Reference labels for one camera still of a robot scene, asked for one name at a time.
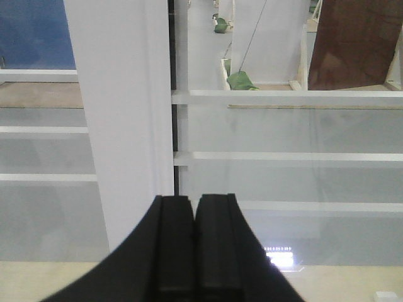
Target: green object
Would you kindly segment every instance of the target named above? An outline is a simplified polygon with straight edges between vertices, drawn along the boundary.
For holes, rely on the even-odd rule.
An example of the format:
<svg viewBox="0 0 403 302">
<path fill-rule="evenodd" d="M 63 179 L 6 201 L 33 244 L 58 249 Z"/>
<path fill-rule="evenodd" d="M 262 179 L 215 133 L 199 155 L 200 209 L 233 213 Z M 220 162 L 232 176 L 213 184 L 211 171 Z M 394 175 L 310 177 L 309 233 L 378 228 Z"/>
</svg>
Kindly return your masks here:
<svg viewBox="0 0 403 302">
<path fill-rule="evenodd" d="M 259 90 L 259 88 L 253 85 L 246 72 L 244 71 L 239 71 L 235 74 L 231 74 L 228 77 L 227 82 L 231 87 L 231 90 Z"/>
<path fill-rule="evenodd" d="M 225 33 L 225 31 L 228 28 L 228 24 L 226 22 L 226 20 L 224 20 L 223 18 L 217 18 L 217 25 L 214 28 L 214 32 L 216 33 Z"/>
<path fill-rule="evenodd" d="M 227 71 L 227 77 L 231 74 L 231 59 L 224 59 L 225 71 Z"/>
</svg>

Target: green bag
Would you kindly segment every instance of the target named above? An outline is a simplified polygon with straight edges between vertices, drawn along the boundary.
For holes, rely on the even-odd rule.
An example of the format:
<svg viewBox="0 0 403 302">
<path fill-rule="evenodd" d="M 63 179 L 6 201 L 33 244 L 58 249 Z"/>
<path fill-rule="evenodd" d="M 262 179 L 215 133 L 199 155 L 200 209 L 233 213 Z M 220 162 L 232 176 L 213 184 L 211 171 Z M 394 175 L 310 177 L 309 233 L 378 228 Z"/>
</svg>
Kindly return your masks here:
<svg viewBox="0 0 403 302">
<path fill-rule="evenodd" d="M 217 25 L 214 28 L 214 32 L 216 33 L 225 33 L 225 31 L 228 28 L 228 24 L 226 22 L 226 20 L 224 20 L 223 18 L 217 18 Z"/>
<path fill-rule="evenodd" d="M 235 74 L 231 74 L 227 82 L 231 87 L 231 90 L 259 90 L 258 87 L 254 86 L 246 72 L 239 71 Z"/>
</svg>

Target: white column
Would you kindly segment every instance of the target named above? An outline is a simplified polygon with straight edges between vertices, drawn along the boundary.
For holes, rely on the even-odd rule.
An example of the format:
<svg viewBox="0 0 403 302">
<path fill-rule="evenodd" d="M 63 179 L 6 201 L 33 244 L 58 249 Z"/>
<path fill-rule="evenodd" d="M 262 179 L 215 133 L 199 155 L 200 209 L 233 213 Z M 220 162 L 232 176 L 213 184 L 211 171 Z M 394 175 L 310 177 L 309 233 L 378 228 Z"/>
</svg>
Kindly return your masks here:
<svg viewBox="0 0 403 302">
<path fill-rule="evenodd" d="M 231 71 L 239 70 L 265 0 L 237 0 Z M 288 84 L 300 63 L 300 41 L 309 0 L 267 0 L 242 70 L 255 83 Z"/>
<path fill-rule="evenodd" d="M 156 194 L 173 193 L 167 2 L 65 0 L 65 8 L 114 249 Z"/>
<path fill-rule="evenodd" d="M 232 2 L 233 0 L 220 0 L 219 17 L 226 20 L 226 22 L 233 20 Z"/>
</svg>

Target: glass panel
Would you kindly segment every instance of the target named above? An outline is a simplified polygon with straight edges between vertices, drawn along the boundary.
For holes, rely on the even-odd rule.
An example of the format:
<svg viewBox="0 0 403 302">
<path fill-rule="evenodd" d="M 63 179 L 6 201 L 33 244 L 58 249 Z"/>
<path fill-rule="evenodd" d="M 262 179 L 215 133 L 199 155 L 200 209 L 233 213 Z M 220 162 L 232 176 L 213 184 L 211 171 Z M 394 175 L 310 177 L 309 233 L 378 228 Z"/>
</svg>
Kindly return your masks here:
<svg viewBox="0 0 403 302">
<path fill-rule="evenodd" d="M 293 259 L 283 259 L 291 265 L 277 263 L 306 301 L 372 301 L 377 291 L 403 298 L 398 1 L 366 8 L 365 1 L 252 2 L 179 4 L 188 24 L 188 49 L 176 57 L 178 70 L 188 64 L 188 83 L 183 72 L 177 77 L 188 87 L 173 96 L 179 192 L 195 204 L 202 194 L 235 193 L 266 251 L 292 251 Z M 214 32 L 217 18 L 228 25 L 224 33 Z M 335 34 L 323 31 L 328 23 Z M 362 52 L 356 40 L 366 44 Z M 367 51 L 375 67 L 357 72 L 371 77 L 382 69 L 381 81 L 355 75 L 357 85 L 325 87 L 348 91 L 308 91 L 311 62 L 326 57 L 321 76 L 343 82 L 349 74 L 338 72 Z M 227 79 L 239 70 L 251 80 L 244 90 L 259 91 L 234 91 Z"/>
<path fill-rule="evenodd" d="M 0 7 L 0 300 L 38 301 L 109 246 L 64 2 Z"/>
</svg>

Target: blue wall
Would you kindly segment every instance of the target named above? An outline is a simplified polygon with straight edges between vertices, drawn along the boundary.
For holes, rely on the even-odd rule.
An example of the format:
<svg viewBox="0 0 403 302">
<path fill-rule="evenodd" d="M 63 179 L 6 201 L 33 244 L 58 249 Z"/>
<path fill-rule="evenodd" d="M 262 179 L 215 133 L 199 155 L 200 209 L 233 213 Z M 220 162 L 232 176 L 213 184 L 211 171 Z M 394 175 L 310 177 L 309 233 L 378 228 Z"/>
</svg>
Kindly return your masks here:
<svg viewBox="0 0 403 302">
<path fill-rule="evenodd" d="M 0 0 L 7 69 L 75 69 L 63 0 Z"/>
</svg>

